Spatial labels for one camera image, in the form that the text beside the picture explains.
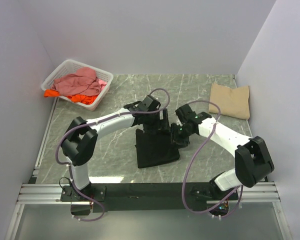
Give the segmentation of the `black t-shirt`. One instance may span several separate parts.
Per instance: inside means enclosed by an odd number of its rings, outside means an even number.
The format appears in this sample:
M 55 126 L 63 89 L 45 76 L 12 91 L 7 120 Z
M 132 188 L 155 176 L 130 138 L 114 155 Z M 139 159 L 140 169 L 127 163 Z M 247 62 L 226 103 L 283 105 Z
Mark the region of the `black t-shirt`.
M 145 169 L 173 163 L 180 159 L 179 150 L 171 143 L 169 135 L 135 131 L 137 167 Z

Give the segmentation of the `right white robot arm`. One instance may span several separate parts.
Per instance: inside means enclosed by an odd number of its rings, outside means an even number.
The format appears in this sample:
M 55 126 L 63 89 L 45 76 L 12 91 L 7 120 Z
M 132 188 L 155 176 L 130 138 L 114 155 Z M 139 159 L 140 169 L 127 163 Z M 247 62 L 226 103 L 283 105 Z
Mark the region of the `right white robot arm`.
M 206 196 L 222 198 L 235 187 L 253 187 L 275 169 L 269 150 L 260 136 L 249 137 L 218 123 L 206 112 L 196 113 L 188 104 L 175 111 L 178 123 L 171 125 L 171 140 L 180 148 L 189 145 L 193 134 L 212 140 L 234 157 L 234 168 L 209 181 Z

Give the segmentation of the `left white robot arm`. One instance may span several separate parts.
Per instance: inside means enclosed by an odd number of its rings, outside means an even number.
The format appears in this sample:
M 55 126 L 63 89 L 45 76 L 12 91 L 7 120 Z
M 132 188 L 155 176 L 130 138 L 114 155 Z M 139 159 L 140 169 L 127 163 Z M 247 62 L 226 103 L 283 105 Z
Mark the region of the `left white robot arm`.
M 79 200 L 95 202 L 96 193 L 88 176 L 88 161 L 94 154 L 98 139 L 121 129 L 142 125 L 142 133 L 155 140 L 170 139 L 168 111 L 153 96 L 125 105 L 118 111 L 103 117 L 84 120 L 75 118 L 61 138 L 55 160 L 69 168 L 69 184 L 79 195 Z

